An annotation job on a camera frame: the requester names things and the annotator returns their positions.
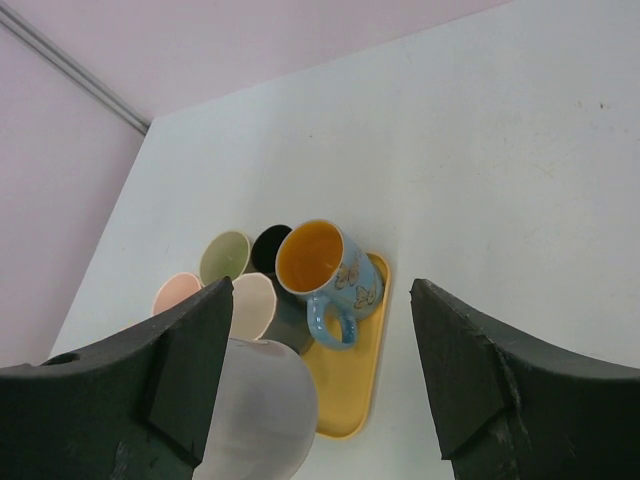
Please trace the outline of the brown dark mug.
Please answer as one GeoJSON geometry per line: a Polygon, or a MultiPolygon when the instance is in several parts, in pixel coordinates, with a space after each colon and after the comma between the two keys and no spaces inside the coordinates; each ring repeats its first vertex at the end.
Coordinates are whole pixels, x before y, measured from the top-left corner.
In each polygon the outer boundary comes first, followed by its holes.
{"type": "Polygon", "coordinates": [[[278,250],[291,231],[290,226],[277,224],[268,227],[257,237],[251,249],[251,262],[258,272],[265,275],[275,273],[278,250]]]}

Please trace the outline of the light grey mug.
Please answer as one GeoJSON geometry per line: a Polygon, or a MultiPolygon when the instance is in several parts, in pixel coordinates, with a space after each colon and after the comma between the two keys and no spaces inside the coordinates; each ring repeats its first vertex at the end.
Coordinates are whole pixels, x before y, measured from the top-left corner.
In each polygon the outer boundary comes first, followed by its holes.
{"type": "Polygon", "coordinates": [[[290,479],[315,438],[311,373],[288,346],[231,339],[195,479],[290,479]]]}

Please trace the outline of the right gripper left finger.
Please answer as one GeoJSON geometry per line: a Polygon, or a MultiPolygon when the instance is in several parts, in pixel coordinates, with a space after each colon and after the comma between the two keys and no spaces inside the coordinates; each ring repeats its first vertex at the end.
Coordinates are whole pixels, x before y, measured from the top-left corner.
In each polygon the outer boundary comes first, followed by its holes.
{"type": "Polygon", "coordinates": [[[232,316],[221,279],[41,365],[1,371],[5,479],[189,479],[204,458],[232,316]]]}

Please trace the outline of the dark grey mug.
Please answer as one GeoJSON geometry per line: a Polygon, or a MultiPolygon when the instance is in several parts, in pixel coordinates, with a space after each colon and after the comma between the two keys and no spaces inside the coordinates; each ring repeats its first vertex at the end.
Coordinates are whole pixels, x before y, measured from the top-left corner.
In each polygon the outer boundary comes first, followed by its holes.
{"type": "Polygon", "coordinates": [[[262,273],[246,273],[232,285],[231,338],[276,341],[299,355],[309,350],[313,338],[307,325],[306,306],[276,279],[262,273]]]}

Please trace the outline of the blue butterfly mug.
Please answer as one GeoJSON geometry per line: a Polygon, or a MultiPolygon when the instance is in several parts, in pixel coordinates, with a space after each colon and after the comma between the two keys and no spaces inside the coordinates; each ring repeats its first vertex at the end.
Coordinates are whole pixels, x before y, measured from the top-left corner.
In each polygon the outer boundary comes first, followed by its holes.
{"type": "Polygon", "coordinates": [[[285,237],[275,273],[305,303],[312,337],[336,351],[356,345],[359,322],[375,312],[385,293],[382,273],[368,254],[324,219],[306,221],[285,237]]]}

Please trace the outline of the pink mug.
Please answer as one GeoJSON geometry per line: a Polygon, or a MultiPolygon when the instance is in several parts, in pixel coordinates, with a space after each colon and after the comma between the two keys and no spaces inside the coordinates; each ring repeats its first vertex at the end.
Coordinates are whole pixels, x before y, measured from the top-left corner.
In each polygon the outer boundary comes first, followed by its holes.
{"type": "Polygon", "coordinates": [[[192,273],[180,272],[170,277],[158,290],[151,308],[153,316],[160,314],[202,289],[200,279],[192,273]]]}

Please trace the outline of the light green mug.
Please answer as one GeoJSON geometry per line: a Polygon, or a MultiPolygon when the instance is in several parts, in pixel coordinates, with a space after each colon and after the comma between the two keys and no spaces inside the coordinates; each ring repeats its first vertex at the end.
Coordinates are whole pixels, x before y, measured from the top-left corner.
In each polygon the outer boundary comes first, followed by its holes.
{"type": "Polygon", "coordinates": [[[228,230],[214,238],[200,260],[199,276],[203,286],[229,277],[235,280],[254,270],[251,261],[252,242],[238,230],[228,230]]]}

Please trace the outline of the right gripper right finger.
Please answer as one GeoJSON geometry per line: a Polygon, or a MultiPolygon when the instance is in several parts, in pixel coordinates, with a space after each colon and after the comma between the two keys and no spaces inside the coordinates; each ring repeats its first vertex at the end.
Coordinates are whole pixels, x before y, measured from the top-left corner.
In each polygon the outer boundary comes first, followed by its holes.
{"type": "Polygon", "coordinates": [[[635,479],[639,372],[560,348],[417,279],[411,309],[458,479],[635,479]]]}

